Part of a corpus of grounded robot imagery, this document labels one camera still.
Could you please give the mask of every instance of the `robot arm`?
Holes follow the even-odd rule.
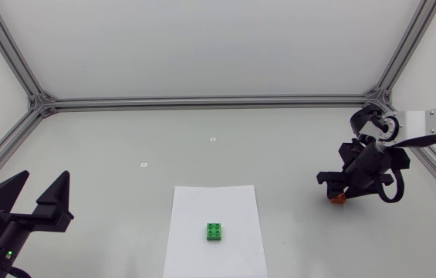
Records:
[[[427,147],[436,144],[436,109],[390,112],[366,122],[359,137],[373,137],[384,147]]]
[[[341,145],[343,170],[317,175],[320,184],[327,183],[327,198],[344,203],[348,198],[378,194],[385,202],[400,201],[404,193],[401,169],[410,167],[410,158],[401,147],[436,144],[436,109],[384,114],[371,104],[356,112],[350,123],[357,138]],[[397,183],[393,198],[386,196],[383,187],[394,182],[385,174],[389,169]]]

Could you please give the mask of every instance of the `gray floor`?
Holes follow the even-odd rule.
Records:
[[[0,172],[29,182],[15,212],[72,174],[67,233],[35,233],[16,262],[33,277],[161,277],[175,185],[255,185],[269,277],[436,277],[436,181],[411,155],[397,204],[331,205],[354,109],[59,114]],[[140,163],[148,166],[141,168]]]

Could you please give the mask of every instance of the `white paper sheet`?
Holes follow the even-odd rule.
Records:
[[[221,241],[207,223],[221,223]],[[208,277],[267,277],[253,186],[174,189],[164,278]]]

